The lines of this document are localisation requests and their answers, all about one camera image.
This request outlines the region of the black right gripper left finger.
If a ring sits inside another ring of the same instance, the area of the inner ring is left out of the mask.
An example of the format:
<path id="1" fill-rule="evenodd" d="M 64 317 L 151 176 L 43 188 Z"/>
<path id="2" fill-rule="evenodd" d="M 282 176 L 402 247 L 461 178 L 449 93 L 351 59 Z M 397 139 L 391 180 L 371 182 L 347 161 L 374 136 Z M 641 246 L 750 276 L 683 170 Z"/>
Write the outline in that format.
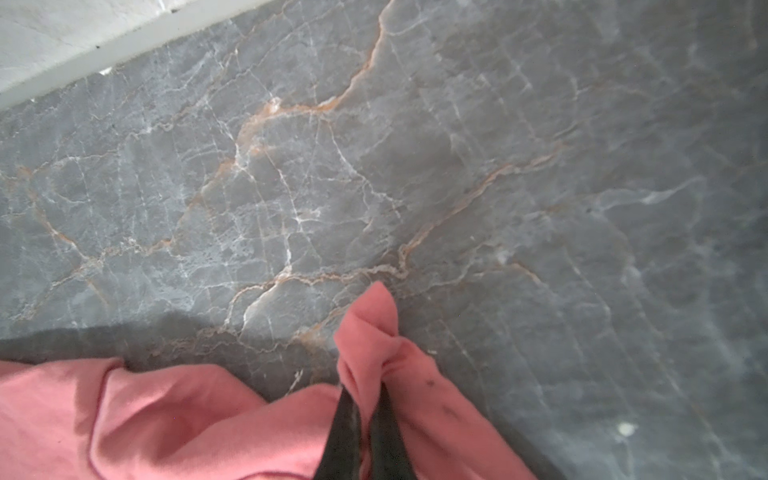
<path id="1" fill-rule="evenodd" d="M 360 478 L 360 413 L 351 394 L 343 388 L 314 480 Z"/>

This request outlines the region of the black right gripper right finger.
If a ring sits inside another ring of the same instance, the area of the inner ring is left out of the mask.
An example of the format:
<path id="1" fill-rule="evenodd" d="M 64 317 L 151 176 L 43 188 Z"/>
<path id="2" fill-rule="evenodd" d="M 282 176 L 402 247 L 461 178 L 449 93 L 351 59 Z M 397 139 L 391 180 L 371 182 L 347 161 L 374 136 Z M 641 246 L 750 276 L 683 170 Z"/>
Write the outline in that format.
<path id="1" fill-rule="evenodd" d="M 371 478 L 417 480 L 384 383 L 370 422 Z"/>

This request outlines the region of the pink t shirt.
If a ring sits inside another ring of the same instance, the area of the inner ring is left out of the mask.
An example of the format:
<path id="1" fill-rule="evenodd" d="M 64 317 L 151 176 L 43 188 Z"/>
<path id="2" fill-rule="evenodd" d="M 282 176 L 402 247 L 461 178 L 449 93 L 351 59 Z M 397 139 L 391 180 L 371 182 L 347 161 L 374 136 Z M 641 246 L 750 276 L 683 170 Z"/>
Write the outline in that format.
<path id="1" fill-rule="evenodd" d="M 334 340 L 338 385 L 269 402 L 216 365 L 146 373 L 118 358 L 1 365 L 5 479 L 313 479 L 341 390 L 360 413 L 360 478 L 384 383 L 417 479 L 528 479 L 493 425 L 398 330 L 372 284 Z"/>

